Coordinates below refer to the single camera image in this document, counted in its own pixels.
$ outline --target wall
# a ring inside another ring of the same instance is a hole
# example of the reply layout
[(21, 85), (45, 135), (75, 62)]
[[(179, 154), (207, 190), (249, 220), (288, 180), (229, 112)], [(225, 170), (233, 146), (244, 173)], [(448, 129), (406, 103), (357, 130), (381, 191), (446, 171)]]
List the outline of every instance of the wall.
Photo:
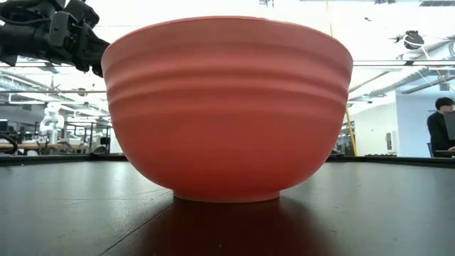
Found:
[(355, 142), (357, 155), (392, 154), (387, 150), (386, 134), (397, 131), (397, 113), (394, 102), (377, 105), (357, 114), (351, 119), (355, 122)]
[(427, 118), (439, 97), (455, 97), (455, 92), (397, 94), (399, 156), (430, 157)]
[(117, 140), (117, 137), (115, 136), (115, 132), (113, 129), (111, 129), (111, 144), (110, 144), (110, 152), (111, 154), (118, 154), (118, 153), (123, 153), (122, 148), (119, 145), (119, 141)]

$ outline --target person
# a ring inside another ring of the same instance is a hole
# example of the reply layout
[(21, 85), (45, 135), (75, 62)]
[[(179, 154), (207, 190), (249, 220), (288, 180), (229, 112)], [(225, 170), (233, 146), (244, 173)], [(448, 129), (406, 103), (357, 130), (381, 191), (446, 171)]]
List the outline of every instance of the person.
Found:
[(449, 133), (447, 132), (446, 121), (444, 120), (444, 114), (452, 112), (455, 102), (451, 98), (442, 97), (437, 99), (434, 105), (437, 111), (427, 119), (432, 153), (434, 157), (444, 157), (437, 153), (437, 151), (455, 150), (455, 141), (449, 140)]

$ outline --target dark table surface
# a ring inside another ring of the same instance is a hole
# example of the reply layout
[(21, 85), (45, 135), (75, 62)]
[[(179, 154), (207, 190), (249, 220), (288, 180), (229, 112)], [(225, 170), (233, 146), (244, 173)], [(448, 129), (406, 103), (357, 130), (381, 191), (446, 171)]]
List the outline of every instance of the dark table surface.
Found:
[(447, 156), (455, 156), (455, 150), (436, 150), (436, 152)]
[(0, 168), (0, 255), (455, 252), (455, 169), (324, 164), (279, 200), (173, 199), (127, 162)]

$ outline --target computer monitor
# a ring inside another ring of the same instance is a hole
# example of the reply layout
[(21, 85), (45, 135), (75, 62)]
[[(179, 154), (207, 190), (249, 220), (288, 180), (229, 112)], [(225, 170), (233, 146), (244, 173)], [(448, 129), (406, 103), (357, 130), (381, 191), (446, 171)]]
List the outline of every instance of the computer monitor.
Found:
[(444, 115), (446, 121), (447, 133), (450, 140), (455, 140), (455, 112)]
[(7, 131), (8, 131), (8, 120), (0, 119), (0, 132), (7, 132)]

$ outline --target bowl rim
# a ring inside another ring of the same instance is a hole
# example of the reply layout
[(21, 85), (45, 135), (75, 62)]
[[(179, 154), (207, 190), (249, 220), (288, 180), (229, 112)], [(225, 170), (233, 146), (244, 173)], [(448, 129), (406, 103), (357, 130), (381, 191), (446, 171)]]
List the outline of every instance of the bowl rim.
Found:
[(231, 15), (196, 16), (196, 17), (189, 17), (189, 18), (178, 18), (178, 19), (174, 19), (174, 20), (170, 20), (170, 21), (162, 21), (162, 22), (158, 22), (158, 23), (151, 24), (151, 25), (148, 25), (148, 26), (144, 26), (144, 27), (139, 28), (137, 30), (128, 32), (125, 35), (121, 36), (120, 38), (114, 40), (106, 48), (105, 53), (113, 45), (117, 44), (120, 41), (123, 41), (125, 38), (128, 38), (129, 36), (131, 36), (131, 35), (133, 35), (135, 33), (140, 33), (141, 31), (144, 31), (144, 30), (147, 30), (147, 29), (150, 29), (150, 28), (155, 28), (155, 27), (158, 27), (158, 26), (169, 25), (169, 24), (173, 24), (173, 23), (182, 23), (182, 22), (187, 22), (187, 21), (199, 21), (199, 20), (208, 20), (208, 19), (243, 19), (243, 20), (248, 20), (248, 21), (266, 21), (266, 22), (281, 23), (281, 24), (284, 24), (286, 26), (297, 26), (297, 27), (300, 27), (300, 28), (305, 28), (305, 29), (307, 29), (307, 30), (309, 30), (309, 31), (311, 31), (313, 33), (317, 33), (320, 36), (325, 37), (326, 39), (329, 39), (329, 40), (331, 40), (333, 42), (337, 42), (338, 45), (341, 46), (344, 49), (344, 51), (346, 51), (349, 54), (351, 61), (353, 61), (353, 56), (350, 54), (350, 51), (340, 41), (338, 41), (333, 36), (330, 36), (330, 35), (328, 35), (326, 33), (320, 32), (320, 31), (318, 31), (318, 30), (316, 30), (314, 28), (310, 28), (308, 26), (304, 26), (304, 25), (293, 23), (293, 22), (289, 22), (289, 21), (277, 21), (277, 20), (273, 20), (273, 19), (269, 19), (269, 18), (260, 18), (260, 17), (254, 17), (254, 16), (231, 16)]

